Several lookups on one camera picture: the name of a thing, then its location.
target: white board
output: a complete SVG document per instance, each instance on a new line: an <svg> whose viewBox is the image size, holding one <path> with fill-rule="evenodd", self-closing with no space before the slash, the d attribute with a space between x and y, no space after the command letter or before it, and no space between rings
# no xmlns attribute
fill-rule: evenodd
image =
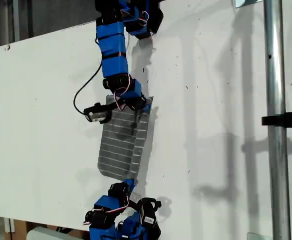
<svg viewBox="0 0 292 240"><path fill-rule="evenodd" d="M153 41L127 38L130 72L154 96L134 197L162 201L162 240L271 236L263 5L168 0L162 10ZM284 22L292 111L292 1ZM89 23L0 47L1 217L87 229L85 213L114 183L97 169L102 126L72 106L99 66L94 38ZM79 95L81 109L105 100L101 81Z"/></svg>

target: ribbed gray pad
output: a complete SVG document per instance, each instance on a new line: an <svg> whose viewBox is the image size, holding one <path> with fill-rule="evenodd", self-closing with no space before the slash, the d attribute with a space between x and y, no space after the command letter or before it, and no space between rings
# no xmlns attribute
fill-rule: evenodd
<svg viewBox="0 0 292 240"><path fill-rule="evenodd" d="M114 102L112 95L106 104ZM136 179L145 145L152 97L147 112L135 112L126 107L112 111L112 119L103 125L98 169L104 176L124 180Z"/></svg>

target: black plastic bracket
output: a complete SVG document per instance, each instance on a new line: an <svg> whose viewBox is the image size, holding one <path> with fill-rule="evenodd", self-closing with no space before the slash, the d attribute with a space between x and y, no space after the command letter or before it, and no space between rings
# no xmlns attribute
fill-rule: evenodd
<svg viewBox="0 0 292 240"><path fill-rule="evenodd" d="M126 104L133 111L143 109L146 103L147 99L144 95L141 95L141 97L121 98L118 100L119 106ZM101 105L97 102L94 106L85 108L83 113L89 122L100 122L100 124L105 124L111 120L112 111L116 108L117 104L115 102L107 105Z"/></svg>
<svg viewBox="0 0 292 240"><path fill-rule="evenodd" d="M292 128L292 112L286 112L275 116L264 116L262 117L262 125Z"/></svg>

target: silver pipe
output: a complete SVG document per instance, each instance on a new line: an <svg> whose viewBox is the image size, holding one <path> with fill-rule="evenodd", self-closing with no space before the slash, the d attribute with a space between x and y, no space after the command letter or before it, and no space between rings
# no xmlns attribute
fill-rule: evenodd
<svg viewBox="0 0 292 240"><path fill-rule="evenodd" d="M282 0L264 0L268 116L286 112ZM287 130L268 127L274 240L291 240Z"/></svg>

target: blue robot module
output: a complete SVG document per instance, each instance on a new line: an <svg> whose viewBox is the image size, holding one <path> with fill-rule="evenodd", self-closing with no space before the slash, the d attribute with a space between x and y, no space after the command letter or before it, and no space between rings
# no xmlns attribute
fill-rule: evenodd
<svg viewBox="0 0 292 240"><path fill-rule="evenodd" d="M93 210L87 212L84 225L89 225L91 240L157 240L160 237L155 212L161 207L161 202L147 197L138 203L131 201L129 197L134 187L134 179L113 184L108 195L103 195ZM116 217L127 207L136 212L116 227Z"/></svg>
<svg viewBox="0 0 292 240"><path fill-rule="evenodd" d="M98 102L86 108L83 113L88 121L107 123L111 120L111 111L116 108L120 111L126 106L133 111L148 109L140 82L128 71L124 28L140 40L151 37L163 19L161 1L95 0L96 10L101 13L96 20L96 43L102 54L103 86L111 90L115 102L108 105Z"/></svg>

